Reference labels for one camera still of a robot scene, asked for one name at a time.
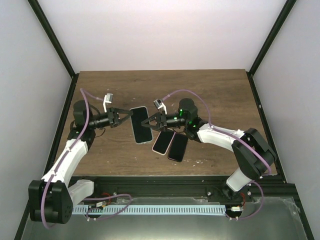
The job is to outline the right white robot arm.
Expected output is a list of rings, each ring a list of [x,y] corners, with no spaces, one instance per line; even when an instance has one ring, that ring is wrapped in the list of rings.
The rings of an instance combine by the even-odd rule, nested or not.
[[[141,122],[143,127],[158,132],[183,128],[190,140],[212,144],[234,154],[238,168],[224,183],[222,195],[225,200],[236,200],[243,187],[271,174],[276,154],[255,128],[243,131],[213,126],[198,116],[198,108],[190,98],[180,100],[177,112],[172,114],[167,112],[163,100],[155,100],[154,105],[158,111]]]

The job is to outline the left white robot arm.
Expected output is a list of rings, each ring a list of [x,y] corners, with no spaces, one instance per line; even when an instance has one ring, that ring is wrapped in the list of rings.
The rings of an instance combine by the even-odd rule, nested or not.
[[[78,180],[69,185],[70,180],[90,150],[96,130],[118,127],[132,115],[131,110],[114,107],[94,115],[87,100],[74,103],[74,121],[61,155],[40,180],[33,180],[28,186],[29,216],[33,222],[66,224],[73,208],[85,198],[91,202],[101,198],[102,189],[93,181]]]

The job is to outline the black aluminium frame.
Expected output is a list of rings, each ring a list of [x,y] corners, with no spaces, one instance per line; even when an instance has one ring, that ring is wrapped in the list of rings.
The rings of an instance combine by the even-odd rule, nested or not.
[[[58,144],[62,138],[63,125],[67,120],[67,111],[71,106],[72,97],[74,96],[79,75],[75,73],[74,69],[72,68],[71,63],[68,60],[56,34],[54,33],[54,30],[52,29],[50,22],[47,19],[40,3],[37,0],[30,0],[28,3],[31,6],[31,9],[35,13],[36,17],[38,18],[38,21],[40,22],[52,46],[58,53],[58,56],[62,60],[63,65],[65,66],[68,74],[71,77],[66,100],[63,105],[57,130],[45,166],[45,169],[48,170],[51,166],[53,166],[54,157],[56,157],[58,152]],[[276,36],[278,35],[280,29],[282,28],[295,4],[296,1],[294,0],[287,0],[284,3],[250,70],[246,72],[246,77],[250,84],[251,92],[259,113],[259,117],[262,122],[263,129],[266,133],[266,139],[274,151],[276,150],[276,145],[274,143],[274,139],[272,137],[272,133],[270,131],[264,109],[261,106],[260,96],[254,82],[254,74],[257,72],[259,66],[261,65],[263,59],[265,58],[267,52],[269,51],[272,43],[274,42]],[[280,162],[277,162],[275,164],[275,167],[277,171],[276,175],[268,176],[265,180],[260,181],[260,184],[262,184],[262,187],[264,189],[264,193],[267,197],[271,198],[293,198],[295,207],[297,210],[299,210],[298,220],[301,221],[301,224],[303,226],[303,233],[308,240],[314,239],[296,186],[293,183],[288,183],[282,164]],[[127,190],[132,190],[133,193],[138,194],[138,196],[140,197],[164,197],[167,199],[168,197],[176,197],[178,194],[181,194],[183,197],[194,197],[196,196],[196,194],[203,193],[205,190],[205,186],[209,186],[211,188],[216,187],[218,184],[226,180],[226,178],[227,177],[225,175],[206,176],[204,177],[203,184],[200,184],[199,176],[98,176],[97,180],[98,186],[102,189],[105,189],[107,187],[107,184],[112,184],[115,187],[124,186]]]

